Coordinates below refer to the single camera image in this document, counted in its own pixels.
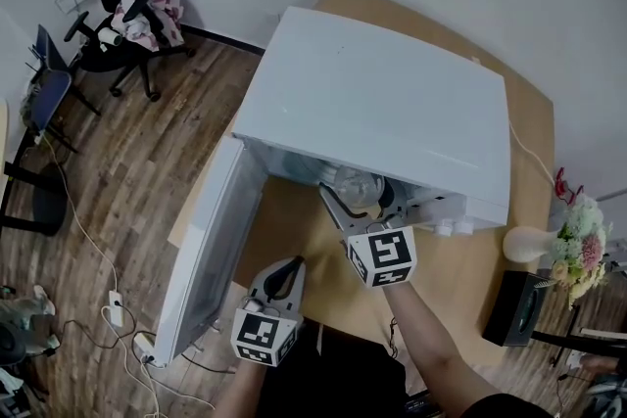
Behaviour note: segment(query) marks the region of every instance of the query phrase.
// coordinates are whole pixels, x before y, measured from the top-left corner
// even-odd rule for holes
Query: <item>pink cloth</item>
[[[159,51],[157,38],[151,31],[150,24],[144,15],[139,14],[128,23],[122,21],[133,2],[135,0],[120,0],[116,7],[114,18],[111,21],[111,27],[127,40],[135,42],[150,51]],[[180,0],[150,0],[148,7],[153,10],[157,18],[164,24],[162,33],[168,39],[169,45],[171,47],[182,45],[184,40],[180,32],[179,21],[183,16],[183,6]]]

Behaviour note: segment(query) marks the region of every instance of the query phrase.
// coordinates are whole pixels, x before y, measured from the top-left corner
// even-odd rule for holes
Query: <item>blue chair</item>
[[[59,51],[55,47],[50,35],[43,26],[39,26],[37,31],[37,42],[35,51],[42,63],[41,69],[35,76],[39,80],[41,90],[30,104],[30,120],[36,127],[36,133],[48,131],[66,148],[75,153],[78,151],[66,141],[63,131],[53,122],[53,117],[61,102],[68,93],[87,107],[91,112],[100,115],[100,112],[87,101],[80,90],[72,85],[72,75]]]

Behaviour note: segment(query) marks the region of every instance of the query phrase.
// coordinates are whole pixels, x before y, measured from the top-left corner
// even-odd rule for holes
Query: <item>white vase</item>
[[[558,231],[545,232],[532,226],[514,227],[503,240],[503,254],[509,261],[529,263],[551,250],[557,233]]]

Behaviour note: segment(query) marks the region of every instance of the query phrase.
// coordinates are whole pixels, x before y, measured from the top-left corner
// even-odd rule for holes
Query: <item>person's hand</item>
[[[587,353],[581,357],[581,367],[595,375],[615,373],[618,367],[618,359],[615,357],[603,357]]]

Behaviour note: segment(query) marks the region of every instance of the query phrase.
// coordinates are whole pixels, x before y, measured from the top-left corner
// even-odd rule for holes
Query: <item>white mini fridge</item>
[[[168,363],[218,318],[269,175],[332,185],[346,165],[395,178],[410,223],[446,238],[506,224],[509,159],[500,75],[398,32],[289,8],[217,145],[156,359]]]

